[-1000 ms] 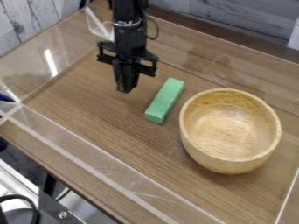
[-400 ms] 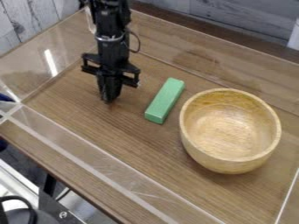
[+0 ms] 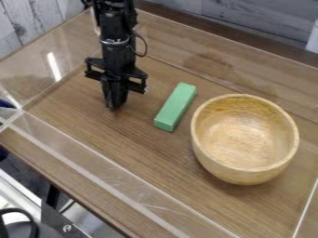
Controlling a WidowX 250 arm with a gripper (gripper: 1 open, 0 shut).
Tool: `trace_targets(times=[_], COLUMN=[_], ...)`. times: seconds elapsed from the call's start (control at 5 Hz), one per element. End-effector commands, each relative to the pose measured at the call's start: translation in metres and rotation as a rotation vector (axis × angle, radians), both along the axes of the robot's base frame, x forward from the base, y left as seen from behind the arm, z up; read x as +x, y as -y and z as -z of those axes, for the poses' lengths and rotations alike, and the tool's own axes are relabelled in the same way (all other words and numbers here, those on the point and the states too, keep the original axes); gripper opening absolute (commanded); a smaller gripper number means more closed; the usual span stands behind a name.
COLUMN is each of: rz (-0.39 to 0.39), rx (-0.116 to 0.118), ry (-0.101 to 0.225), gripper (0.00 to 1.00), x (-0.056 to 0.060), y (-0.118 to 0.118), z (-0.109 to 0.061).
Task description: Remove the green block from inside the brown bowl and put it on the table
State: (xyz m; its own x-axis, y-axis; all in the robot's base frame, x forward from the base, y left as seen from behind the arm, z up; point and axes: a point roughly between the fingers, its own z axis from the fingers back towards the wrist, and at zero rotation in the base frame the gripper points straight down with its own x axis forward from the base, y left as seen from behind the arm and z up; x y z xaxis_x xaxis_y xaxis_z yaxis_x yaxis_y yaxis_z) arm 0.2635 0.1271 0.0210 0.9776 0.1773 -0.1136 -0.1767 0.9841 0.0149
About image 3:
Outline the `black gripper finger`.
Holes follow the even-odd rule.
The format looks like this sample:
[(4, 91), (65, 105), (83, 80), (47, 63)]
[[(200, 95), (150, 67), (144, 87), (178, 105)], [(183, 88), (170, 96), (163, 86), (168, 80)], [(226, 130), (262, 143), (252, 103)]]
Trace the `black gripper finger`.
[(120, 106), (125, 103), (128, 97), (128, 85), (125, 82), (119, 81), (113, 84), (113, 106), (117, 110)]
[(113, 82), (107, 78), (101, 77), (101, 90), (105, 99), (107, 107), (113, 110), (115, 109), (115, 89), (113, 89)]

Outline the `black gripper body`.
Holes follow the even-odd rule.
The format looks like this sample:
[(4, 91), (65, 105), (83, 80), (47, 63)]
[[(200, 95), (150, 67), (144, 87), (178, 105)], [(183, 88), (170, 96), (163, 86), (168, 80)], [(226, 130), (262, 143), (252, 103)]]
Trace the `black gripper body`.
[(121, 83), (131, 91), (146, 93), (148, 75), (135, 66), (135, 38), (131, 36), (123, 41), (111, 39), (99, 40), (101, 57), (88, 57), (84, 62), (88, 78), (101, 81), (111, 79), (112, 83)]

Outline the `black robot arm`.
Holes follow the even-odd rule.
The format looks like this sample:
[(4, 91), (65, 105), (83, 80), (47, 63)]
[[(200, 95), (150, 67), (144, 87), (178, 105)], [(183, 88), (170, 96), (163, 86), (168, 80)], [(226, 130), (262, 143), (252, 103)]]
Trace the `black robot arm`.
[(131, 91), (146, 93), (148, 75), (135, 66), (135, 57), (144, 57), (148, 50), (136, 52), (135, 38), (144, 38), (133, 30), (133, 0), (92, 0), (92, 9), (101, 57), (85, 59), (84, 74), (100, 82), (105, 105), (116, 111)]

